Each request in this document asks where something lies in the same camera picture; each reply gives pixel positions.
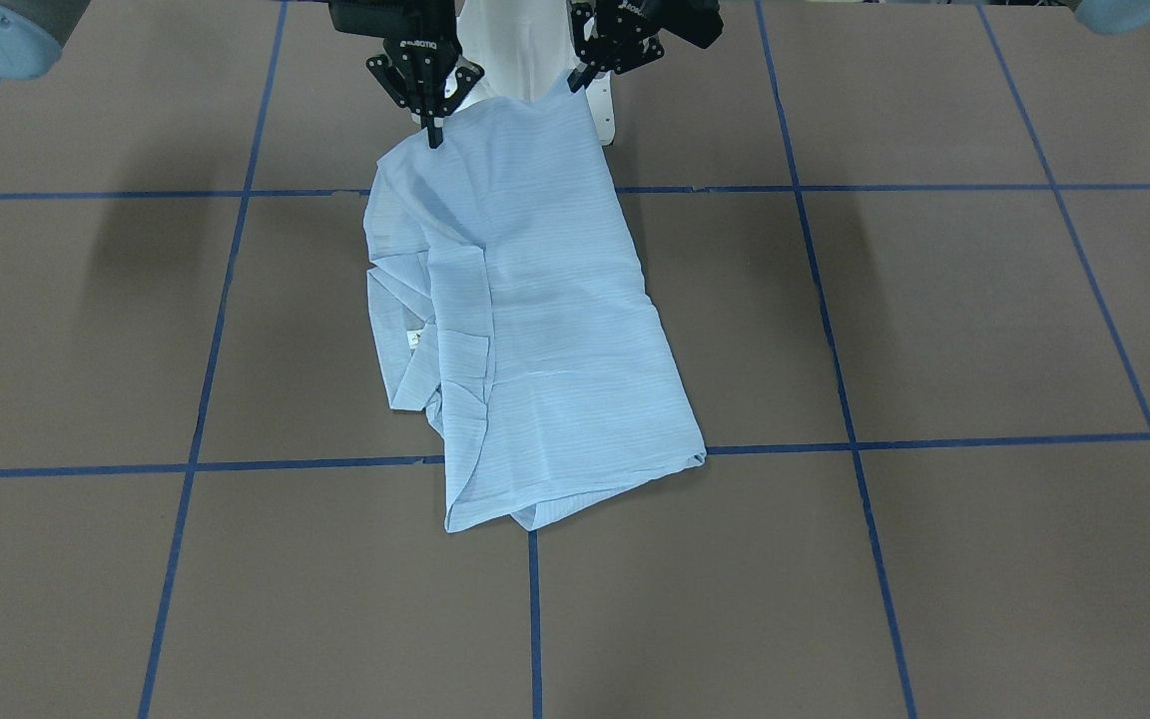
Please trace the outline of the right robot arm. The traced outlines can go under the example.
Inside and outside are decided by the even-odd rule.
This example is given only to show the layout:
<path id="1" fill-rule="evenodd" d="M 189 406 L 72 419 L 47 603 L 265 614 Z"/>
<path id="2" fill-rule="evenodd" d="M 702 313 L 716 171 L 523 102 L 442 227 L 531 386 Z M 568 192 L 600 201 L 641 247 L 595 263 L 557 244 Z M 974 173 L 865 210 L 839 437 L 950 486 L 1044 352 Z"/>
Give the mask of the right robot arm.
<path id="1" fill-rule="evenodd" d="M 484 77 L 465 56 L 452 1 L 325 1 L 334 31 L 378 38 L 365 67 L 397 108 L 443 141 L 451 117 Z M 37 79 L 49 72 L 76 32 L 87 1 L 0 1 L 0 78 Z"/>

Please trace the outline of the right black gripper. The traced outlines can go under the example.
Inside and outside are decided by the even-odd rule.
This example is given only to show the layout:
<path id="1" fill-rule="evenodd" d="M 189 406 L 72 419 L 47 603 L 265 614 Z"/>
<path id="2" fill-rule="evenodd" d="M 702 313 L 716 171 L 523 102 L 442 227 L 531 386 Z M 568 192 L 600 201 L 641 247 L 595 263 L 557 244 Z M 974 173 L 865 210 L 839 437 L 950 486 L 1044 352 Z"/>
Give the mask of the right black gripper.
<path id="1" fill-rule="evenodd" d="M 365 60 L 366 69 L 398 108 L 409 110 L 425 128 L 429 150 L 444 141 L 444 122 L 466 102 L 484 79 L 483 67 L 460 60 L 457 8 L 453 1 L 328 1 L 334 31 L 379 38 L 383 55 Z M 398 43 L 434 44 L 434 66 L 446 67 L 434 87 L 432 64 L 421 55 L 400 55 Z"/>

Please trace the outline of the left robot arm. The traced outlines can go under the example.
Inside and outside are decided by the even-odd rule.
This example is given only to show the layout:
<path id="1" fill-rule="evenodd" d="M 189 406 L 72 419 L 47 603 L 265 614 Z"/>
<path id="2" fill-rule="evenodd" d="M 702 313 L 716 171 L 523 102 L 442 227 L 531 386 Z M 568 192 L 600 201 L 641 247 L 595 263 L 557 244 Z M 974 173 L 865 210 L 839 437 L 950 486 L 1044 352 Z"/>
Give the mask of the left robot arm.
<path id="1" fill-rule="evenodd" d="M 1098 35 L 1124 35 L 1150 24 L 1150 1 L 1051 1 Z M 665 55 L 659 33 L 708 49 L 723 32 L 718 1 L 570 1 L 576 66 L 570 91 L 592 86 L 607 74 L 631 72 Z"/>

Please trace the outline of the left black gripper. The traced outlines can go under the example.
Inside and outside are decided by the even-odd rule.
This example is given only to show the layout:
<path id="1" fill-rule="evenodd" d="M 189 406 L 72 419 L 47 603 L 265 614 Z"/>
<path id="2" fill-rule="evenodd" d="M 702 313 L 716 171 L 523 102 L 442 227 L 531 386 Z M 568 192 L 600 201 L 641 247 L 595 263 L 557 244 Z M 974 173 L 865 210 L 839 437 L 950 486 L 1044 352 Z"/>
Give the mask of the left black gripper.
<path id="1" fill-rule="evenodd" d="M 572 1 L 572 94 L 606 74 L 631 72 L 661 59 L 659 36 L 708 49 L 723 33 L 718 1 Z"/>

